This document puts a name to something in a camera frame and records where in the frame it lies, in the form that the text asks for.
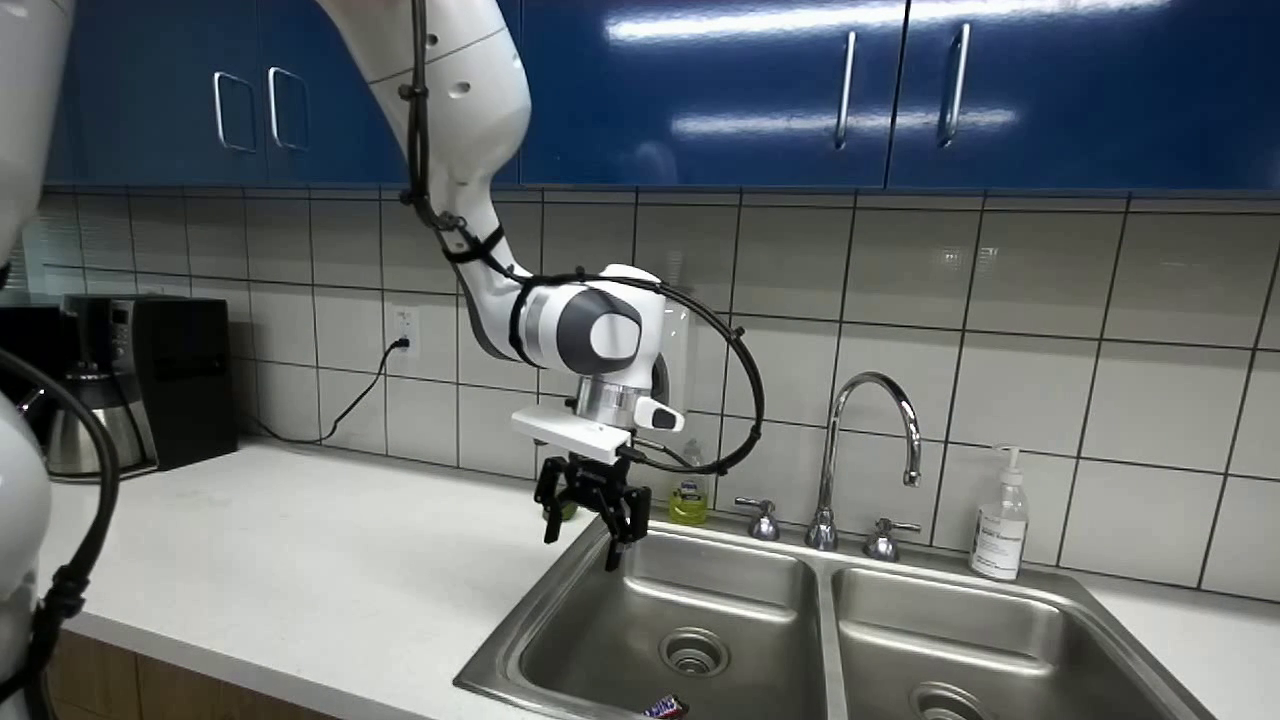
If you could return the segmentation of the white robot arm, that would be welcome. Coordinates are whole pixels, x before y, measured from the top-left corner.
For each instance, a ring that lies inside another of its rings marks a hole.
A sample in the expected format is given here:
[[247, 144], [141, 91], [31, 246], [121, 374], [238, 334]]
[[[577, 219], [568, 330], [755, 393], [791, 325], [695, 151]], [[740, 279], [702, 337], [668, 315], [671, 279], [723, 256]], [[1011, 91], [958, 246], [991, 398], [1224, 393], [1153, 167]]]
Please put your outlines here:
[[[628, 480], [640, 430], [684, 416], [652, 393], [663, 285], [632, 264], [536, 278], [507, 248], [495, 174], [531, 117], [526, 61], [495, 0], [315, 0], [373, 88], [407, 160], [407, 205], [436, 231], [468, 295], [473, 337], [495, 359], [579, 381], [568, 413], [529, 410], [515, 430], [551, 461], [536, 486], [550, 520], [595, 514], [622, 549], [648, 535], [652, 495]], [[0, 260], [36, 217], [75, 0], [6, 0], [0, 13]], [[46, 720], [46, 669], [85, 607], [121, 500], [101, 466], [96, 518], [54, 576], [36, 574], [54, 490], [20, 413], [0, 422], [0, 720]]]

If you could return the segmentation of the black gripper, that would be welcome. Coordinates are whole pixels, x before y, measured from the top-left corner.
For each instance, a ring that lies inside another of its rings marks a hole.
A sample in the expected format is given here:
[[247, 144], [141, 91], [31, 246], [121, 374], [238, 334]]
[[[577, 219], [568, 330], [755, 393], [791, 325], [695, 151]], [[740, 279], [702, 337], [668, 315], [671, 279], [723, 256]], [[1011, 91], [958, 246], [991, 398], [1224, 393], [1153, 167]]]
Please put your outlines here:
[[616, 574], [632, 535], [648, 533], [652, 493], [628, 486], [628, 466], [551, 455], [539, 470], [531, 500], [539, 506], [545, 544], [562, 540], [564, 507], [594, 507], [607, 529], [605, 574]]

